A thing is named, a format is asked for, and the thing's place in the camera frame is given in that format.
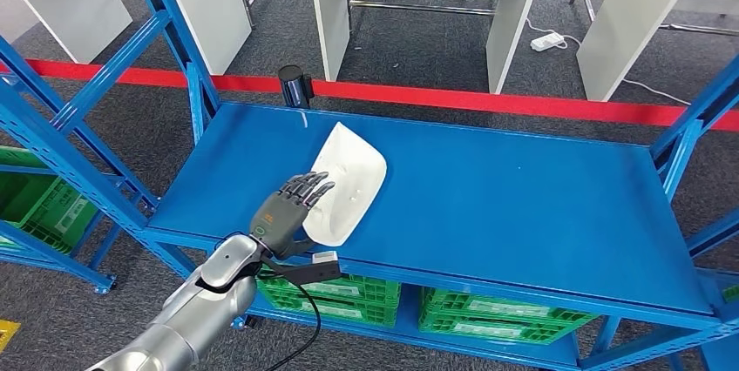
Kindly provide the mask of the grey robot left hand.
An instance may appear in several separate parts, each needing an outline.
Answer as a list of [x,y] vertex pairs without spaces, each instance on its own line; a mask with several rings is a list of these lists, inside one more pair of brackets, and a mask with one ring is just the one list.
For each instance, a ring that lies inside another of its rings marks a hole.
[[307,172],[288,179],[262,203],[249,225],[249,235],[278,260],[305,253],[316,245],[310,237],[295,240],[303,221],[336,183],[328,172]]

